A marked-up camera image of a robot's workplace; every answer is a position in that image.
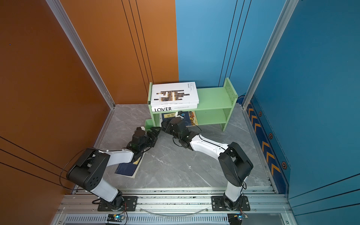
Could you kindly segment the dark blue book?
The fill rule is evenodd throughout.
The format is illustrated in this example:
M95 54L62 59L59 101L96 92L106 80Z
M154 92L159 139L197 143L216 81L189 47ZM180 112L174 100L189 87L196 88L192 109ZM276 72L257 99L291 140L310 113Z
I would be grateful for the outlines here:
M173 112L173 113L163 113L163 114L161 114L160 123L165 122L165 121L170 121L171 119L175 118L175 114L176 114L175 112ZM189 112L182 112L182 113L180 114L180 116L181 116L181 117L183 118L183 120L185 121L185 125L186 125L187 127L193 125L190 115L191 115L191 112L190 112L190 113L189 113Z
M115 170L115 174L135 178L143 159L143 153L134 154L129 151L124 151L117 153L116 157L118 158L117 162L120 163Z

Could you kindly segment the white LOVER book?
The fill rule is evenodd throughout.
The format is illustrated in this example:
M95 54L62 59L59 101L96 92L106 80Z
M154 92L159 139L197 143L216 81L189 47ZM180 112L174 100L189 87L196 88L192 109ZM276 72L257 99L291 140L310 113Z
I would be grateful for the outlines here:
M174 104L174 105L159 105L151 106L152 112L169 112L169 111L180 111L187 109L197 109L198 104Z

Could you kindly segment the white book brown bars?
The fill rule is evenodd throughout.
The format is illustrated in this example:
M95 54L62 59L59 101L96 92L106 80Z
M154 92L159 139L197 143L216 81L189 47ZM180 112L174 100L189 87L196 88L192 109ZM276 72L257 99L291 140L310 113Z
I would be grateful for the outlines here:
M155 84L151 88L151 106L173 104L198 104L195 82Z

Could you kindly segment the yellow Chinese history picture book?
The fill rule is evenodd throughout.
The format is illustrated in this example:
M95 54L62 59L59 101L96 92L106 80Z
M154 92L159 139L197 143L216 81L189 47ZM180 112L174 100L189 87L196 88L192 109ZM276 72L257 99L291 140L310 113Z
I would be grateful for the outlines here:
M189 115L191 126L198 126L198 120L197 120L196 113L193 111L189 111L188 115Z

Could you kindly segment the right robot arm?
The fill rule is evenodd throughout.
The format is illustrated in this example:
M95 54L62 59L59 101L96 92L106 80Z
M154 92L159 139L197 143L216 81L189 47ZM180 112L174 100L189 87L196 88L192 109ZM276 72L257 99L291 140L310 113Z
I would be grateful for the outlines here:
M163 121L161 128L177 139L182 147L218 160L228 181L223 195L224 205L230 211L240 208L243 190L247 188L246 179L254 168L242 147L236 142L225 144L205 138L202 134L189 130L181 117Z

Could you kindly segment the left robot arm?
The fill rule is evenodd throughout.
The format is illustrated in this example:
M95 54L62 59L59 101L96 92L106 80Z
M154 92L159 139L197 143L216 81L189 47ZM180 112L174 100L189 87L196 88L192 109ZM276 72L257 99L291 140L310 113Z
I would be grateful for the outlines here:
M132 140L120 150L102 151L87 148L66 174L66 178L79 187L107 202L113 211L123 206L122 192L104 180L107 167L117 164L132 164L155 146L160 127L145 131L138 127Z

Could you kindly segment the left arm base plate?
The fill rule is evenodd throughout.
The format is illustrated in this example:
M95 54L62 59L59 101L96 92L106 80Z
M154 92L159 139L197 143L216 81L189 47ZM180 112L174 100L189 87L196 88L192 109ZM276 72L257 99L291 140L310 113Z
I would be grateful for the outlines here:
M134 212L137 207L138 196L121 196L108 202L100 198L97 211L99 212Z

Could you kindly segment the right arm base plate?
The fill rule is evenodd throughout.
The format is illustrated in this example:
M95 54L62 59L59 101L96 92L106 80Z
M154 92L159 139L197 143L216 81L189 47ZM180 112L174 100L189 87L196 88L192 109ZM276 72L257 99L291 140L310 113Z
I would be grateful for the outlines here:
M237 201L233 202L226 196L212 196L211 197L212 210L219 211L243 211L249 212L250 204L248 197L241 195Z

